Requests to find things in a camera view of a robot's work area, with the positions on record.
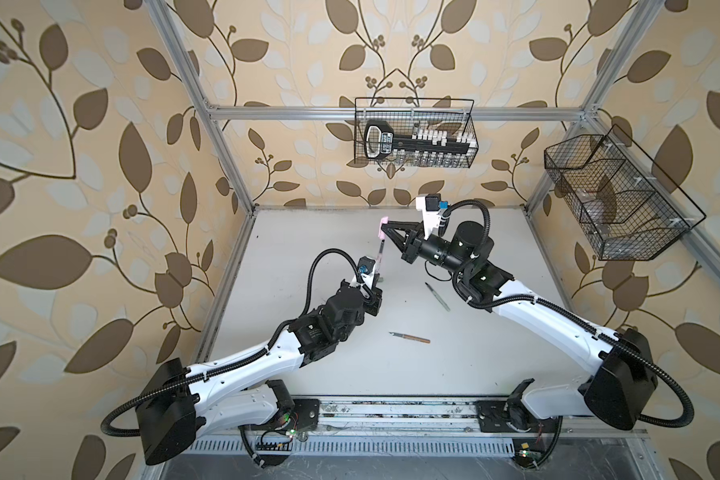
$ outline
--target black wire basket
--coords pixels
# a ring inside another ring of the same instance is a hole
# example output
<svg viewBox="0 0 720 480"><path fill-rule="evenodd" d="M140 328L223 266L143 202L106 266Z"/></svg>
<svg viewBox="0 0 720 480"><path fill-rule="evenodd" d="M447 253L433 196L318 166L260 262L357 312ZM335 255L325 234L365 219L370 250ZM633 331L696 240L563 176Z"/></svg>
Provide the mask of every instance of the black wire basket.
<svg viewBox="0 0 720 480"><path fill-rule="evenodd" d="M630 146L650 161L649 173L627 156ZM618 125L605 135L579 135L548 147L544 168L600 260L652 260L706 218Z"/></svg>
<svg viewBox="0 0 720 480"><path fill-rule="evenodd" d="M355 162L470 168L480 148L473 106L456 98L356 98Z"/></svg>

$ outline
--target wallpaper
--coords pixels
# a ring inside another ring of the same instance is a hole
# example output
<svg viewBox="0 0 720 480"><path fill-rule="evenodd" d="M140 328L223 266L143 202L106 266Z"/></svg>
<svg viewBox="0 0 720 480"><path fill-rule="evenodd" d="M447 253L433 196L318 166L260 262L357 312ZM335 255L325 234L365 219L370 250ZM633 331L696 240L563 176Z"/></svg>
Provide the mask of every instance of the wallpaper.
<svg viewBox="0 0 720 480"><path fill-rule="evenodd" d="M210 102L239 106L577 106L635 3L167 0Z"/></svg>
<svg viewBox="0 0 720 480"><path fill-rule="evenodd" d="M699 228L720 245L720 0L665 6L601 114L631 132L700 204L709 218ZM680 243L651 262L595 260L555 193L537 210L534 223L577 312L612 328L637 328L648 337L653 359L690 394L696 408L690 426L649 426L667 471L679 480L720 480L720 288L715 281ZM674 418L680 404L660 384L646 412Z"/></svg>
<svg viewBox="0 0 720 480"><path fill-rule="evenodd" d="M190 360L243 220L138 6L0 0L0 478L137 473L101 419Z"/></svg>
<svg viewBox="0 0 720 480"><path fill-rule="evenodd" d="M420 194L490 206L525 204L560 122L476 122L471 168L420 168L354 158L353 129L321 121L220 122L254 203L268 206L405 206Z"/></svg>

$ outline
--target white work surface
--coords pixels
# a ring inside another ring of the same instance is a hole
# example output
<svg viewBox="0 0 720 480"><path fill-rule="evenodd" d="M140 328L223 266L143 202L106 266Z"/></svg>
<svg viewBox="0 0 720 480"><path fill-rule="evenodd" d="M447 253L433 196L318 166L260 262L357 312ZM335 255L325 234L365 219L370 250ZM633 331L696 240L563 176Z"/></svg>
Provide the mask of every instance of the white work surface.
<svg viewBox="0 0 720 480"><path fill-rule="evenodd" d="M357 262L375 258L378 223L417 221L410 210L263 210L253 227L240 272L213 345L218 359L268 340L277 325L302 311L309 267L326 248ZM547 264L521 210L490 210L490 260L548 300L562 305ZM482 224L480 210L461 208L451 217L450 239L464 220ZM336 351L283 378L292 395L482 396L509 394L523 379L572 379L583 372L568 356L528 329L496 313L472 309L424 272L423 259L408 264L386 241L381 265L383 293L378 316L366 313ZM440 267L432 274L448 276ZM352 268L340 255L320 261L310 309L324 303ZM446 312L428 282L451 307ZM426 344L394 337L402 332Z"/></svg>

